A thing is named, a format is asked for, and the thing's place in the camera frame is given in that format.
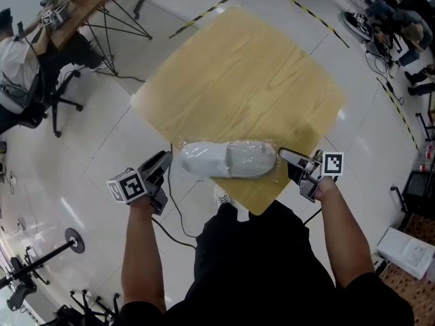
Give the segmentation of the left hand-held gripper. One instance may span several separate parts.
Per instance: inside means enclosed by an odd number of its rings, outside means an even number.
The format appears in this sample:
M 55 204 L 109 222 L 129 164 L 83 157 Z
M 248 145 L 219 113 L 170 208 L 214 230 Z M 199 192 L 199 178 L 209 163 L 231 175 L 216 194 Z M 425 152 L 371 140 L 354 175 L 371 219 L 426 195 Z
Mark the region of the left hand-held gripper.
M 162 184 L 164 174 L 170 165 L 171 152 L 159 151 L 138 170 L 127 168 L 106 184 L 116 202 L 130 204 L 142 196 L 148 196 L 154 207 L 154 214 L 161 215 L 168 201 Z

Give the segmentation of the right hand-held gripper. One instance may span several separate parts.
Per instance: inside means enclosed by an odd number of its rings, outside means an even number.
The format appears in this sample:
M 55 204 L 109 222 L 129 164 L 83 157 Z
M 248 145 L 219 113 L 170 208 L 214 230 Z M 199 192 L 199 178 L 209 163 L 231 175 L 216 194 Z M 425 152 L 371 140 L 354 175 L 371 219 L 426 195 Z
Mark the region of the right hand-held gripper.
M 311 202 L 315 202 L 317 184 L 324 177 L 337 180 L 343 175 L 343 153 L 317 150 L 310 157 L 281 147 L 279 156 L 288 162 L 288 177 L 297 184 L 300 195 Z

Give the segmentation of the person's right forearm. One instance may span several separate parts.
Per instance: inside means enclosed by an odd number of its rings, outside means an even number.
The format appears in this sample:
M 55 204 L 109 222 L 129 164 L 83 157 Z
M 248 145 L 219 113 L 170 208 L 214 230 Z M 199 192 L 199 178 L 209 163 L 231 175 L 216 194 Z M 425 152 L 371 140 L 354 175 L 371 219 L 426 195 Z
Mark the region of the person's right forearm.
M 317 182 L 315 199 L 321 204 L 326 249 L 338 286 L 345 288 L 357 277 L 373 273 L 368 241 L 332 177 Z

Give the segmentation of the person's left forearm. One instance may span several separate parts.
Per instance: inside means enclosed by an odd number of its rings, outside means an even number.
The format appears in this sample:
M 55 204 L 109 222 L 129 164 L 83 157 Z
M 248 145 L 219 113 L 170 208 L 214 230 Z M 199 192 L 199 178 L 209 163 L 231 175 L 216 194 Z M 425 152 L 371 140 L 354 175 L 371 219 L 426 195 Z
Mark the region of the person's left forearm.
M 147 302 L 164 312 L 163 271 L 152 225 L 153 214 L 148 196 L 130 204 L 121 282 L 126 303 Z

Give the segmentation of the person's white shoe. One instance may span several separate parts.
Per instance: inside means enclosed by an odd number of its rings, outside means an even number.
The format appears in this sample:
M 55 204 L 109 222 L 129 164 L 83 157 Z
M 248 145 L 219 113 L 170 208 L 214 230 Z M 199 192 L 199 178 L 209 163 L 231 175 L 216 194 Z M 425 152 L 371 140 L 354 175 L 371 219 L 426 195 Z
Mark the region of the person's white shoe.
M 219 185 L 215 184 L 213 188 L 213 196 L 217 206 L 217 209 L 222 209 L 223 206 L 229 206 L 229 210 L 225 210 L 225 214 L 234 209 L 237 215 L 237 220 L 240 222 L 246 222 L 249 219 L 249 214 L 246 208 L 239 204 L 236 200 L 233 200 L 230 195 L 222 189 Z

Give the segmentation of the person's black clothing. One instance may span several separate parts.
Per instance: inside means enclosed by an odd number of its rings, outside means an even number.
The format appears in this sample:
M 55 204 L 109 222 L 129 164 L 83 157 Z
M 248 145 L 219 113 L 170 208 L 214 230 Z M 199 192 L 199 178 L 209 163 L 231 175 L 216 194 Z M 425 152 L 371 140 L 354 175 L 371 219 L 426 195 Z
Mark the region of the person's black clothing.
M 126 303 L 113 326 L 414 326 L 410 304 L 375 273 L 337 287 L 279 202 L 244 222 L 222 206 L 196 243 L 185 298 L 165 312 Z

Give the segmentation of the black metal stand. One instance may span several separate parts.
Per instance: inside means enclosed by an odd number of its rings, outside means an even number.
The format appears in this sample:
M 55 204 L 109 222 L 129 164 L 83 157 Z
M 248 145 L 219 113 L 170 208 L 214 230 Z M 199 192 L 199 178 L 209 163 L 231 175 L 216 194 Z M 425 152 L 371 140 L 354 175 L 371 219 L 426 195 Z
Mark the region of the black metal stand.
M 413 215 L 435 220 L 435 173 L 411 171 L 402 191 L 395 185 L 390 191 L 397 195 L 404 215 L 398 226 L 401 232 Z

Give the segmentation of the black office chair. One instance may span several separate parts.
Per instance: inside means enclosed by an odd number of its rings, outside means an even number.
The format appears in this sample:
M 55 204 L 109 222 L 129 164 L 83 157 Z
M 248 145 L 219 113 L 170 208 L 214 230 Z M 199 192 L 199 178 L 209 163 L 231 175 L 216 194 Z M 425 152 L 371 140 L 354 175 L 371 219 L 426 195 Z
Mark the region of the black office chair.
M 51 111 L 53 133 L 55 137 L 61 137 L 62 133 L 57 128 L 58 105 L 71 105 L 79 112 L 84 108 L 79 103 L 63 98 L 69 82 L 80 76 L 80 70 L 75 69 L 61 84 L 55 84 L 49 90 L 43 89 L 40 75 L 35 77 L 28 92 L 13 84 L 0 84 L 0 135 L 15 126 L 35 129 L 48 118 L 47 111 Z

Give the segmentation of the round floor device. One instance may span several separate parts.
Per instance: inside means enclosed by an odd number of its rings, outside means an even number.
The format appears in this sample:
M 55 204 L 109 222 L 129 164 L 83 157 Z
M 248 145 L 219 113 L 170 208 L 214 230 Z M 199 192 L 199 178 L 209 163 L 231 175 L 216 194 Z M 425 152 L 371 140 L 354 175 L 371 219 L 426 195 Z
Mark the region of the round floor device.
M 370 41 L 373 35 L 372 27 L 367 23 L 367 17 L 360 13 L 345 12 L 343 15 L 345 24 L 357 35 L 366 41 Z

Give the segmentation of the white cardboard box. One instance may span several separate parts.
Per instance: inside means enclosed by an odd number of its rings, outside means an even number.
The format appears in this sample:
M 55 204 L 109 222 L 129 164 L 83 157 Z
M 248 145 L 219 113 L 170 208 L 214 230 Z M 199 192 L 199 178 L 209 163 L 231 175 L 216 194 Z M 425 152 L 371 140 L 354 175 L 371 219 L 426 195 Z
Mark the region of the white cardboard box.
M 394 228 L 388 228 L 377 245 L 386 260 L 421 280 L 435 259 L 435 246 Z

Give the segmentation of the wooden desk with black legs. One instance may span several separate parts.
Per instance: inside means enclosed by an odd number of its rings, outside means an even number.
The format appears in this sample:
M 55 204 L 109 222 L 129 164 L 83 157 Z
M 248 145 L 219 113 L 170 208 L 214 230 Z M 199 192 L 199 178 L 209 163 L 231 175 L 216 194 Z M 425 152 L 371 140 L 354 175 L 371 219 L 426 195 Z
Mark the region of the wooden desk with black legs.
M 108 2 L 114 3 L 133 23 L 129 24 L 113 16 L 105 7 Z M 59 29 L 52 31 L 50 35 L 52 43 L 59 50 L 66 46 L 66 43 L 81 26 L 87 27 L 90 32 L 99 27 L 105 32 L 114 30 L 152 39 L 152 36 L 139 24 L 139 14 L 137 12 L 128 13 L 116 0 L 77 0 L 71 2 L 68 8 L 69 17 L 66 22 Z

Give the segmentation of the black stanchion post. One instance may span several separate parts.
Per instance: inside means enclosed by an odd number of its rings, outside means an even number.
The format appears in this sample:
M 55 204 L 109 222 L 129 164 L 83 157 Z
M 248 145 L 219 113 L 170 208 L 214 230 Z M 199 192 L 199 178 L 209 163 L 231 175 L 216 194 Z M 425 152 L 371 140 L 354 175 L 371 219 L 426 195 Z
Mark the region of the black stanchion post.
M 56 257 L 63 251 L 67 249 L 71 249 L 74 253 L 82 254 L 85 251 L 85 244 L 80 236 L 80 234 L 75 231 L 72 228 L 67 228 L 65 230 L 65 240 L 66 243 L 59 246 L 57 249 L 49 252 L 47 255 L 44 255 L 43 257 L 37 259 L 35 262 L 17 270 L 13 271 L 9 277 L 3 277 L 0 279 L 0 289 L 8 286 L 10 283 L 12 283 L 15 280 L 19 280 L 22 277 L 26 276 L 27 274 L 30 274 L 31 272 L 38 269 L 40 266 L 44 265 L 47 261 L 51 260 L 52 258 Z

